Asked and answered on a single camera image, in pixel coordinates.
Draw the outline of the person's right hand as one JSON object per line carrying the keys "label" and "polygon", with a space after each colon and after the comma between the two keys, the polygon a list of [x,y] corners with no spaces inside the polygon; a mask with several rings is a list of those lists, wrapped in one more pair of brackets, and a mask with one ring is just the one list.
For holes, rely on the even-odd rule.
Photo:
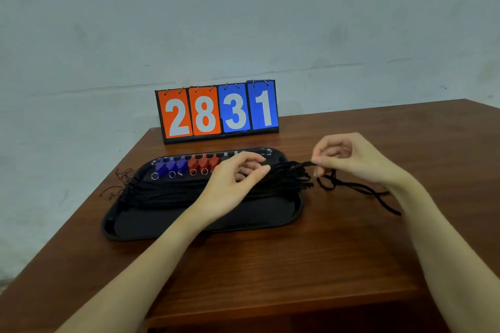
{"label": "person's right hand", "polygon": [[359,133],[323,137],[313,149],[311,162],[316,176],[336,170],[388,188],[407,187],[413,179]]}

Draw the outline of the black flip scoreboard stand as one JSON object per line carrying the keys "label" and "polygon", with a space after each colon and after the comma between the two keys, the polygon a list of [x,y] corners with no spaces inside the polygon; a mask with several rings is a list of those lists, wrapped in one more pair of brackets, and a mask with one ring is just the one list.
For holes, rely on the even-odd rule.
{"label": "black flip scoreboard stand", "polygon": [[[185,88],[187,90],[188,100],[189,100],[189,88],[191,88],[191,87]],[[249,105],[248,105],[248,111],[249,111],[249,119],[250,119],[250,122],[251,122],[251,129],[248,130],[248,131],[225,134],[223,132],[223,130],[222,130],[222,133],[220,135],[208,135],[208,136],[195,136],[195,135],[193,135],[190,138],[186,138],[186,139],[183,139],[183,140],[174,140],[173,142],[166,143],[164,141],[164,139],[163,139],[163,133],[162,133],[162,130],[161,130],[162,140],[163,140],[163,142],[164,142],[165,145],[170,145],[170,144],[176,144],[176,143],[188,143],[188,142],[196,142],[196,141],[203,141],[203,140],[226,139],[226,138],[233,138],[233,137],[243,137],[243,136],[258,135],[258,134],[272,134],[272,133],[278,133],[279,132],[279,125],[278,125],[278,128],[271,128],[271,129],[264,129],[264,130],[254,130],[252,128],[252,120],[251,120],[251,113],[250,113]]]}

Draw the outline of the person's left forearm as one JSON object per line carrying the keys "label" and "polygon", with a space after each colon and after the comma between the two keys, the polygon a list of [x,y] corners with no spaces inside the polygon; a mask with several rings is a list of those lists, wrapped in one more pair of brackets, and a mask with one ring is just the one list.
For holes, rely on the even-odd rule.
{"label": "person's left forearm", "polygon": [[136,333],[184,252],[208,224],[195,207],[188,208],[55,333]]}

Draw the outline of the person's left hand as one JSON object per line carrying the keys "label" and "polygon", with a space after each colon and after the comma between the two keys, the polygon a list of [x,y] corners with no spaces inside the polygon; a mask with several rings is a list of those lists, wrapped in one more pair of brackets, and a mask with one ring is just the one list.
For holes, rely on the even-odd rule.
{"label": "person's left hand", "polygon": [[263,165],[264,161],[264,157],[258,153],[243,151],[220,163],[211,174],[201,195],[186,210],[186,214],[202,228],[228,214],[245,198],[234,194],[234,174],[237,167]]}

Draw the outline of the blue flip card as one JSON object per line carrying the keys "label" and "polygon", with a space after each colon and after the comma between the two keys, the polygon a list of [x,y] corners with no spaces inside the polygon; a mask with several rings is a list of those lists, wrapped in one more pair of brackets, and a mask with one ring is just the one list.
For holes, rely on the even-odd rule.
{"label": "blue flip card", "polygon": [[264,130],[278,128],[278,105],[274,80],[246,82],[252,128]]}
{"label": "blue flip card", "polygon": [[228,134],[250,130],[246,85],[244,83],[219,85],[217,91],[223,132]]}

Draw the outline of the black plastic tray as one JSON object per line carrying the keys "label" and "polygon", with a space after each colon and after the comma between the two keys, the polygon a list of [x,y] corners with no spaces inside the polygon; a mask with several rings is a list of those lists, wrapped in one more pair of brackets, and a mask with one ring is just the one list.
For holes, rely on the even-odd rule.
{"label": "black plastic tray", "polygon": [[[248,229],[276,228],[293,222],[303,209],[301,192],[313,187],[304,166],[289,162],[278,149],[251,148],[247,152],[258,153],[270,165],[272,171],[254,188],[243,201],[225,216],[205,228],[208,232],[231,232]],[[221,157],[224,151],[214,152]],[[214,153],[207,153],[210,158]],[[193,154],[183,154],[190,158]],[[203,153],[194,154],[200,159]],[[178,160],[182,155],[165,156]],[[110,186],[108,190],[119,188],[114,204],[105,214],[101,224],[103,235],[113,241],[136,241],[155,239],[189,207],[205,188],[212,173],[195,176],[190,173],[170,178],[167,172],[158,180],[152,180],[153,159],[136,171],[127,169],[116,171],[123,185]]]}

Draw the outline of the orange flip card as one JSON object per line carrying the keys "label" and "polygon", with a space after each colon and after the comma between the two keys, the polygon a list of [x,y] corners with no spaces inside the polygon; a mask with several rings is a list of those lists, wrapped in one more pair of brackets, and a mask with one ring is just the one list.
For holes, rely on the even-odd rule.
{"label": "orange flip card", "polygon": [[189,88],[192,130],[195,136],[222,133],[218,93],[216,86]]}
{"label": "orange flip card", "polygon": [[166,143],[193,136],[191,110],[185,88],[155,91],[163,139]]}

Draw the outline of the person's right forearm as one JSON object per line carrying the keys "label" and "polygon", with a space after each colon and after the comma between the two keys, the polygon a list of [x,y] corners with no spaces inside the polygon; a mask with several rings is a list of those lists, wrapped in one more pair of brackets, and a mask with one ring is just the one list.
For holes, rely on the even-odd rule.
{"label": "person's right forearm", "polygon": [[388,186],[403,209],[433,300],[453,333],[500,333],[500,278],[408,172]]}

